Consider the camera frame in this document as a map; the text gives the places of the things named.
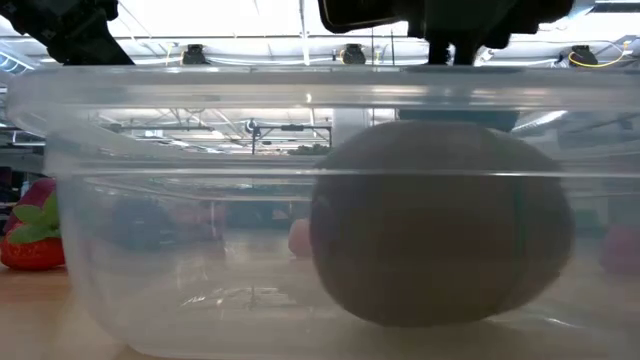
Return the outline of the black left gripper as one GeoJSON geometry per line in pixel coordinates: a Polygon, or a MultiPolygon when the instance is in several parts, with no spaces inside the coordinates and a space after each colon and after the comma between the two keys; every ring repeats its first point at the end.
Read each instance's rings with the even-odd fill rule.
{"type": "Polygon", "coordinates": [[[1,16],[65,66],[134,64],[108,31],[117,0],[1,0],[1,16]]]}

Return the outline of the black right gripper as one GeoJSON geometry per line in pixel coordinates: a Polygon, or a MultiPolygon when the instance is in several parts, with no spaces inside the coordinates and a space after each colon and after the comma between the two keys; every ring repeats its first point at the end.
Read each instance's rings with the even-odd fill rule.
{"type": "MultiPolygon", "coordinates": [[[[534,34],[542,23],[568,15],[573,0],[422,0],[407,15],[407,35],[428,44],[428,63],[472,65],[480,48],[504,49],[514,34],[534,34]]],[[[461,122],[510,132],[518,111],[398,111],[400,120],[461,122]]]]}

